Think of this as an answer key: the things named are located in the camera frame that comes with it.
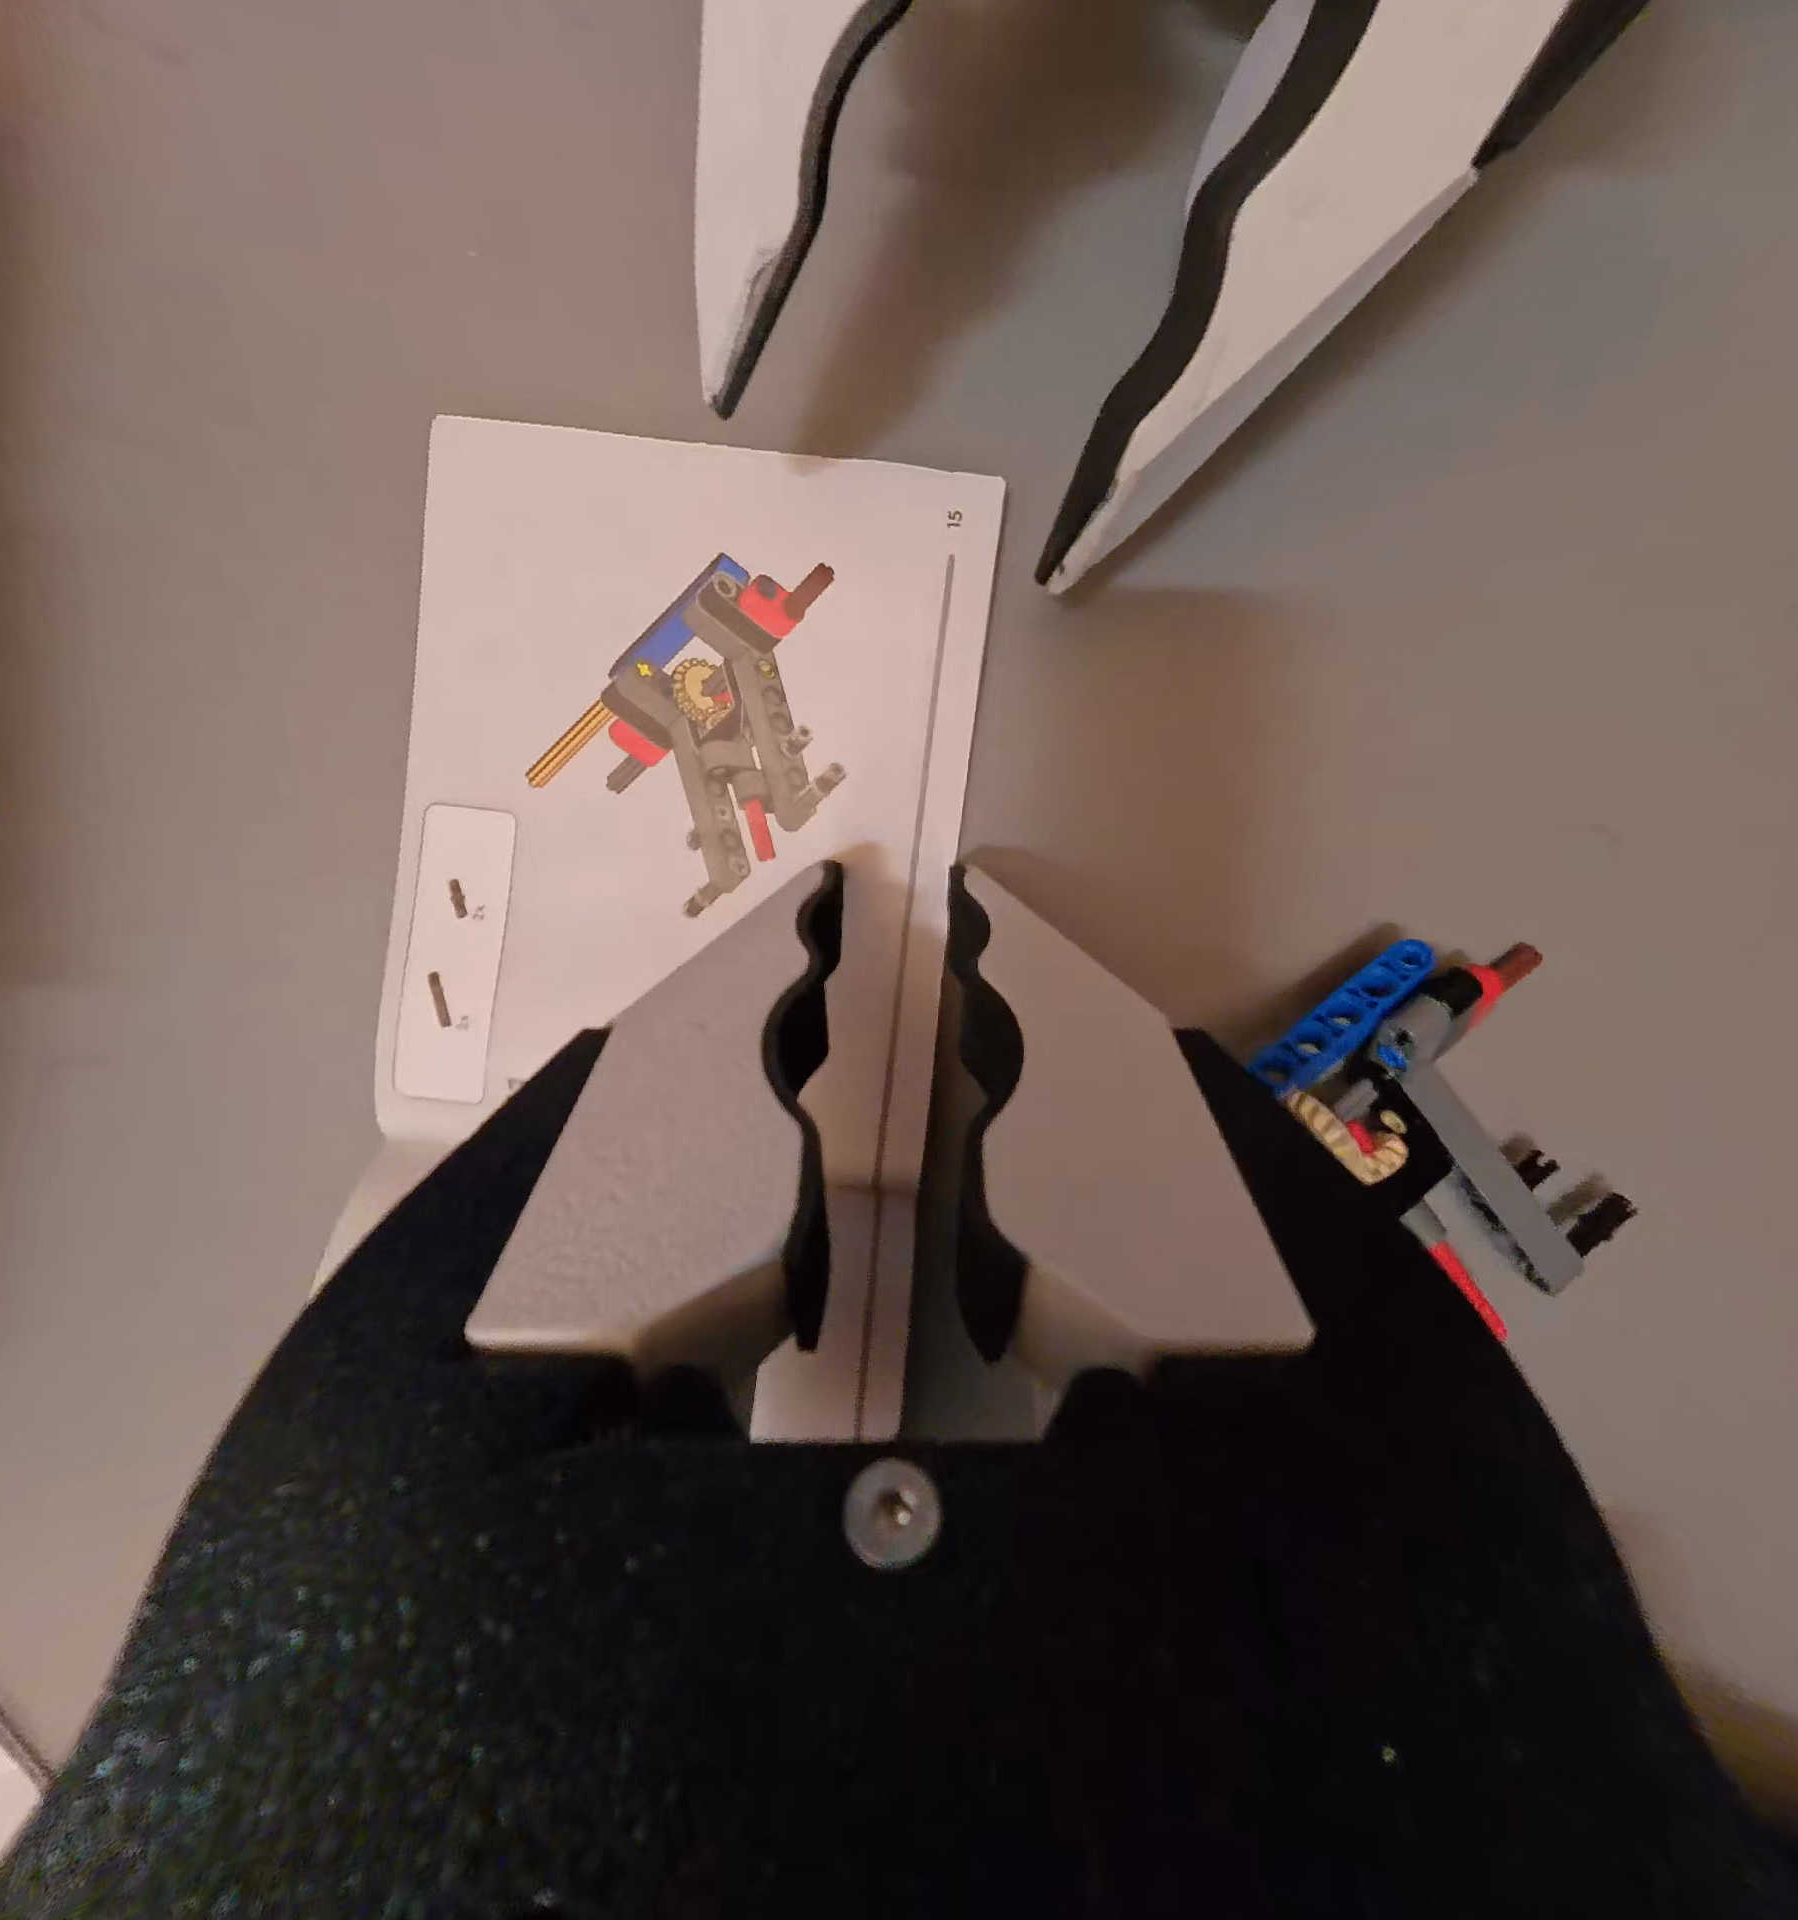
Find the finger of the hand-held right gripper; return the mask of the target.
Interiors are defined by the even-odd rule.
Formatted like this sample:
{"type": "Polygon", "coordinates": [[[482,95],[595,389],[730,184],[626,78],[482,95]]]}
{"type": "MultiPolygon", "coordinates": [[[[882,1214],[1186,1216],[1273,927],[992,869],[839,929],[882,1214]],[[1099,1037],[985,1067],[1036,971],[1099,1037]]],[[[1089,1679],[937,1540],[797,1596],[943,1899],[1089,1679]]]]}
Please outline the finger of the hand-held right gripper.
{"type": "Polygon", "coordinates": [[[1160,317],[1104,396],[1036,566],[1078,587],[1479,175],[1568,3],[1266,3],[1184,194],[1160,317]]]}
{"type": "Polygon", "coordinates": [[[694,311],[706,404],[730,419],[828,202],[845,95],[909,1],[705,1],[694,147],[694,311]]]}

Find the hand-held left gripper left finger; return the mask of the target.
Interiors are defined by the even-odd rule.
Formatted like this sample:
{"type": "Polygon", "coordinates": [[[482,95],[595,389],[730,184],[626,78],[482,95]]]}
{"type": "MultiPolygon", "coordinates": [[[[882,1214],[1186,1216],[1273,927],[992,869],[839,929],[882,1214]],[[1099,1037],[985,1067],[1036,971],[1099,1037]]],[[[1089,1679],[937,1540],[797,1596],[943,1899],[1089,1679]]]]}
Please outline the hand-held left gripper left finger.
{"type": "Polygon", "coordinates": [[[844,942],[822,857],[612,1022],[466,1319],[488,1376],[720,1391],[759,1429],[760,1376],[814,1350],[831,1291],[844,942]]]}

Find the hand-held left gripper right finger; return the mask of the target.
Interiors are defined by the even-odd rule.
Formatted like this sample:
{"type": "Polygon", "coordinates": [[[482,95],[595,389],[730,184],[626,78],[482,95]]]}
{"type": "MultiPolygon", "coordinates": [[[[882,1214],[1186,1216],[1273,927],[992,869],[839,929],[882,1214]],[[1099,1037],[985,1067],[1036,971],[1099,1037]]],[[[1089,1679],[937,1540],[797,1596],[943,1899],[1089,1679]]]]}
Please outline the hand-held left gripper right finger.
{"type": "Polygon", "coordinates": [[[949,874],[951,1296],[1046,1434],[1089,1376],[1286,1363],[1317,1336],[1148,995],[976,862],[949,874]]]}

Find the partly built lego model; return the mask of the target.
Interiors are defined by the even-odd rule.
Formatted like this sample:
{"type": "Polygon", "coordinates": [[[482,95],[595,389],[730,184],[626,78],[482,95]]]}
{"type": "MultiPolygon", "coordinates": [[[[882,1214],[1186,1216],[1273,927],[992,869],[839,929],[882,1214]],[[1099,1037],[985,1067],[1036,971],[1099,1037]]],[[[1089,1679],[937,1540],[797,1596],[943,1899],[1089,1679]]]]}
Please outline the partly built lego model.
{"type": "Polygon", "coordinates": [[[1248,1057],[1250,1075],[1418,1241],[1500,1341],[1506,1322],[1463,1260],[1459,1223],[1553,1298],[1638,1218],[1635,1201],[1596,1175],[1564,1189],[1558,1161],[1537,1140],[1494,1138],[1444,1070],[1541,966],[1529,942],[1473,961],[1398,938],[1248,1057]]]}

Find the open lego instruction booklet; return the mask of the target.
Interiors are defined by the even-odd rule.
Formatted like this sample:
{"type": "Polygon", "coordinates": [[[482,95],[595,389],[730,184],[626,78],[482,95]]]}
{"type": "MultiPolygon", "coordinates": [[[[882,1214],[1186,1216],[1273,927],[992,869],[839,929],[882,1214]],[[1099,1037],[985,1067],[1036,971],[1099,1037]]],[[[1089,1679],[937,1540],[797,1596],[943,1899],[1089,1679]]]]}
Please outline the open lego instruction booklet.
{"type": "Polygon", "coordinates": [[[915,1203],[1007,479],[437,417],[377,1163],[325,1276],[584,1029],[667,980],[608,1093],[739,1034],[706,948],[844,877],[809,1083],[831,1260],[756,1438],[897,1435],[915,1203]]]}

